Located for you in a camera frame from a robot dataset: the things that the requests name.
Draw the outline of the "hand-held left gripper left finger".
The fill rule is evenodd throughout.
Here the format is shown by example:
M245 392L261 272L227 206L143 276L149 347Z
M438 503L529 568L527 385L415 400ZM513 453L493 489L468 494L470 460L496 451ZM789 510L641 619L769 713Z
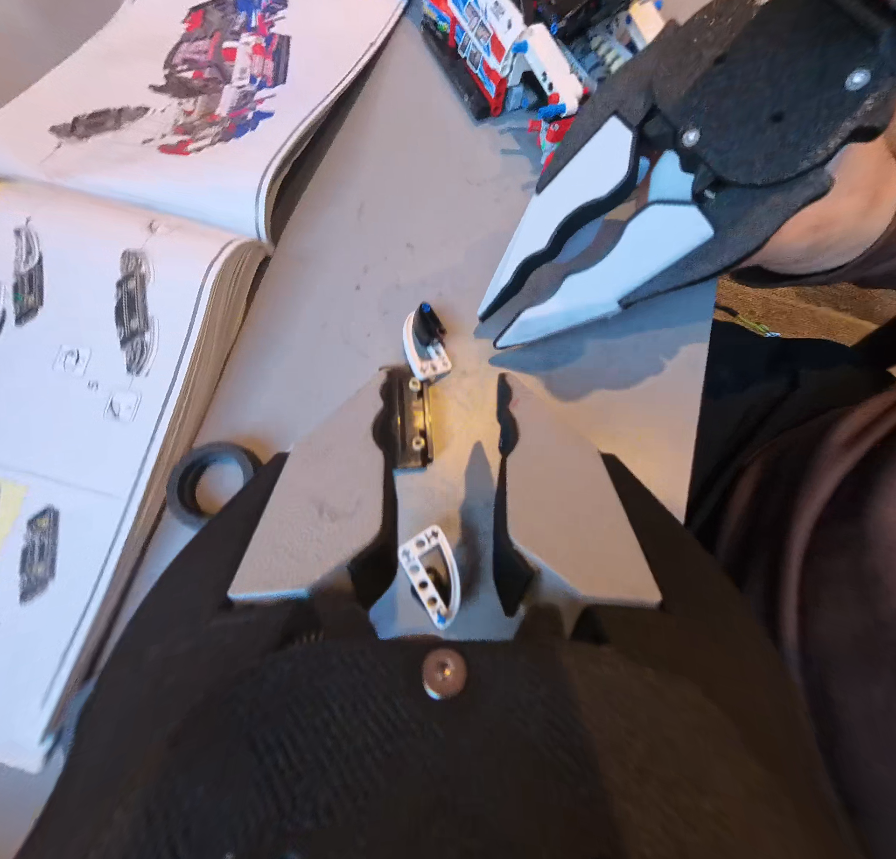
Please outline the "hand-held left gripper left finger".
M349 585L370 609L397 573L396 400L382 369L287 455L229 589L269 604Z

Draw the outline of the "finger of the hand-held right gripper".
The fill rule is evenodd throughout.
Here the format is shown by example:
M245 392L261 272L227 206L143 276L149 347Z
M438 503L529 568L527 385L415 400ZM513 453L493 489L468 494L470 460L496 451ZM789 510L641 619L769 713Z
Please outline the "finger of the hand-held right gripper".
M697 204L669 200L646 204L602 260L567 275L543 303L523 310L495 339L494 348L531 345L616 315L624 297L700 248L713 234Z
M479 305L479 321L508 305L583 227L628 199L639 174L638 139L612 116L537 187Z

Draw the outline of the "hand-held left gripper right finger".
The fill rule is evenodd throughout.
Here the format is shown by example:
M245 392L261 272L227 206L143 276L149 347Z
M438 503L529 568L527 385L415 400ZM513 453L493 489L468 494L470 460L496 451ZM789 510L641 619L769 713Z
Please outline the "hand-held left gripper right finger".
M510 374L497 381L492 576L504 615L656 609L662 596L600 451Z

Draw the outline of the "plain white curved brick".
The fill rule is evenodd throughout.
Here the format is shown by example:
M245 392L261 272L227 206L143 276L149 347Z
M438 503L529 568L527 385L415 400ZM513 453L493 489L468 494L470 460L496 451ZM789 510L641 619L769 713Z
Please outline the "plain white curved brick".
M449 629L462 606L462 576L444 531L438 525L431 525L401 543L398 547L398 566L409 582L411 593L426 611L433 627L439 632ZM433 587L427 575L427 566L441 567L449 573L452 596L448 604L443 602ZM439 630L434 626L432 617L436 612L452 618L453 621L447 629Z

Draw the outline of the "black panel brick with pins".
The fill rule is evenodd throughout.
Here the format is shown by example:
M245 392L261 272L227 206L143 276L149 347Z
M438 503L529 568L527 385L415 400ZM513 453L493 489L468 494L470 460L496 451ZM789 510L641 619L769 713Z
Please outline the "black panel brick with pins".
M409 367L385 370L391 420L392 469L422 470L434 460L434 425L430 384Z

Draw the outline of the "white curved brick with pin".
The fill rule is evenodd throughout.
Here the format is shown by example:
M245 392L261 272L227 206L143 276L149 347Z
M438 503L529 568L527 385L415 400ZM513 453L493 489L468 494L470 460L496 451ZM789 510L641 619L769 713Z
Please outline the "white curved brick with pin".
M445 349L447 331L428 302L409 314L402 328L402 346L413 377L433 382L449 375L454 364Z

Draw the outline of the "person's right forearm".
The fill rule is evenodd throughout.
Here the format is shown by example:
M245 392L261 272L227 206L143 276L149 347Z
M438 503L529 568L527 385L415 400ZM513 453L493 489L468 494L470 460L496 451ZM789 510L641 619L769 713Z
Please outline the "person's right forearm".
M890 226L868 249L838 268L805 273L780 273L758 265L736 268L735 282L756 289L849 284L860 289L895 288L895 229Z

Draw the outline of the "grey desk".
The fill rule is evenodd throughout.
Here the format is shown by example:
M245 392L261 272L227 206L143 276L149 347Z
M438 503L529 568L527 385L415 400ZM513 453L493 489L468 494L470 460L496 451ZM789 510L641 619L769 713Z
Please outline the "grey desk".
M264 458L285 451L286 461L376 372L409 367L402 328L420 303L430 303L454 364L429 382L434 460L393 473L397 542L438 525L469 570L458 618L441 634L448 641L507 640L521 620L504 615L492 576L499 375L521 380L567 427L621 459L680 518L691 477L714 282L531 345L495 349L519 311L606 256L619 236L611 212L602 225L577 232L559 262L533 275L512 303L485 322L477 318L541 171L538 148L523 147L520 128L521 119L474 124L403 12L289 168L274 209L273 253L254 275L196 435L175 461L201 439L239 443ZM109 634L124 628L122 619L137 622L139 606L150 609L148 586L140 602L120 609L132 580L146 569L158 579L194 535L175 522L164 495L102 651L62 725L72 700L97 677ZM210 564L198 584L173 584L173 596L157 588L161 612L173 613L175 598L200 598L214 572L223 584L212 588L211 603L223 603L239 622L250 611L288 610L296 599L235 604L228 589L236 573L223 561Z

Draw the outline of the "person's right hand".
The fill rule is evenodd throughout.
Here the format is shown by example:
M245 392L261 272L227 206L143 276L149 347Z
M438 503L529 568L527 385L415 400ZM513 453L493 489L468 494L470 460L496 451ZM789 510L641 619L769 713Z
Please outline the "person's right hand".
M847 145L826 170L829 191L790 218L740 268L820 274L857 259L883 236L895 213L894 122L873 141Z

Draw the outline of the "black toy tyre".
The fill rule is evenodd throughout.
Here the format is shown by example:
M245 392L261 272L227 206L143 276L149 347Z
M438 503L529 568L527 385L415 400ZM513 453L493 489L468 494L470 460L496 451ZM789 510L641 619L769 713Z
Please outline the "black toy tyre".
M175 463L167 480L166 505L171 515L181 524L197 531L216 514L200 503L199 485L213 467L228 465L235 468L245 486L263 465L252 450L231 441L212 441L193 447Z

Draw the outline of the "partly built toy car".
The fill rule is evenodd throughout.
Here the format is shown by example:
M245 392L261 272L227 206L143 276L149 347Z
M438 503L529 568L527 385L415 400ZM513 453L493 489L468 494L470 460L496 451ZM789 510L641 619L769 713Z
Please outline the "partly built toy car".
M472 118L531 114L542 167L664 24L661 0L420 0L420 34Z

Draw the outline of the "person's clothed body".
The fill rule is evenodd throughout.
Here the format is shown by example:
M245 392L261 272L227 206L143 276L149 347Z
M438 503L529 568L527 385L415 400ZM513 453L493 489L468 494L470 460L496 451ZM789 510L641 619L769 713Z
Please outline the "person's clothed body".
M686 526L767 629L868 857L895 846L894 335L712 323Z

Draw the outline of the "open instruction booklet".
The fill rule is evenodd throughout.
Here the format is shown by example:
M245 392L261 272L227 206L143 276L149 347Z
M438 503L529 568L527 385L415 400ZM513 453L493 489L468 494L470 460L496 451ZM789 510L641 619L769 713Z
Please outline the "open instruction booklet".
M2 107L2 766L45 766L272 255L406 0L123 0Z

